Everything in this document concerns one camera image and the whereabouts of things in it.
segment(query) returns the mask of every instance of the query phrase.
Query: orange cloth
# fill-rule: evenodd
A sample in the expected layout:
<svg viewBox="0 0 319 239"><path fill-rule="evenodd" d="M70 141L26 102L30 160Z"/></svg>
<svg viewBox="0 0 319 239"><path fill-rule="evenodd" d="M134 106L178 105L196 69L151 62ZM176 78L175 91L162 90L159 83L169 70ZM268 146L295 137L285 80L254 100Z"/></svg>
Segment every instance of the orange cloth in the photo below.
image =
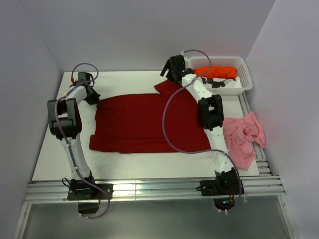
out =
<svg viewBox="0 0 319 239"><path fill-rule="evenodd" d="M194 69L196 75L208 71L209 66ZM212 66L210 71L202 77L232 79L237 77L237 70L233 66Z"/></svg>

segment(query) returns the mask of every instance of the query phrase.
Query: dark red fabric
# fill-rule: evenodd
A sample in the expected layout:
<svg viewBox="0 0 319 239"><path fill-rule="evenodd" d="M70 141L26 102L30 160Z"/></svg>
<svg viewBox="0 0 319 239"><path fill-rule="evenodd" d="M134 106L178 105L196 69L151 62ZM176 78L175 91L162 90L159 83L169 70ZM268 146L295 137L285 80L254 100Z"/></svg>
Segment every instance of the dark red fabric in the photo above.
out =
<svg viewBox="0 0 319 239"><path fill-rule="evenodd" d="M179 88L166 80L155 86L160 94L123 95L99 101L90 149L119 153L176 152L164 138L161 120L168 99ZM165 128L172 144L179 149L210 148L204 130L197 123L197 102L187 90L171 101Z"/></svg>

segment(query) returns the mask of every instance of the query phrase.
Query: pink cloth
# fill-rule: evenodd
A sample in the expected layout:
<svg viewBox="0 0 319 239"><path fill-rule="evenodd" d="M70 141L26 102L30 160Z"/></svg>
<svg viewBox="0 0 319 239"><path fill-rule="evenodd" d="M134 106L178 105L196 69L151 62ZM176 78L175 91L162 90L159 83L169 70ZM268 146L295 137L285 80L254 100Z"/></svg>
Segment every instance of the pink cloth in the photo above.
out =
<svg viewBox="0 0 319 239"><path fill-rule="evenodd" d="M225 118L223 126L229 156L238 168L248 170L256 156L251 143L266 147L266 138L255 114L250 112L242 119Z"/></svg>

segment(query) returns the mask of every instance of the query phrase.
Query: white wall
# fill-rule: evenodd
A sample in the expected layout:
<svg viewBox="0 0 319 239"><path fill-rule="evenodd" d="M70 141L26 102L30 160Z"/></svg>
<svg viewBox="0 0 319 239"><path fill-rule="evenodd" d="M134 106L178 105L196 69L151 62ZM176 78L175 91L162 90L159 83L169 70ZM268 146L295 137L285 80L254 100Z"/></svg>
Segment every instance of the white wall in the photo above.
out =
<svg viewBox="0 0 319 239"><path fill-rule="evenodd" d="M0 234L11 238L60 71L17 0L0 2Z"/></svg>
<svg viewBox="0 0 319 239"><path fill-rule="evenodd" d="M246 58L275 0L20 0L58 65L159 70L182 50Z"/></svg>
<svg viewBox="0 0 319 239"><path fill-rule="evenodd" d="M318 12L318 0L277 0L247 58L266 156L306 239L319 232Z"/></svg>

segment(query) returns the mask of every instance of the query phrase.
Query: white basket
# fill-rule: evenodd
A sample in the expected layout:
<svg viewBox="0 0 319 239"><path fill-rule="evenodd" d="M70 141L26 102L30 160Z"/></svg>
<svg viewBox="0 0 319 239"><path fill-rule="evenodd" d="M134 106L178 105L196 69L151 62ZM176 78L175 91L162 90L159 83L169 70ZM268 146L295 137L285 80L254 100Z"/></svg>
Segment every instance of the white basket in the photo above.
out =
<svg viewBox="0 0 319 239"><path fill-rule="evenodd" d="M205 56L186 57L186 68L196 69L204 66L209 66L208 59ZM214 94L236 96L243 93L245 90L253 88L253 83L245 61L240 57L231 56L212 56L209 57L213 66L234 66L237 69L237 76L240 78L242 88L208 88Z"/></svg>

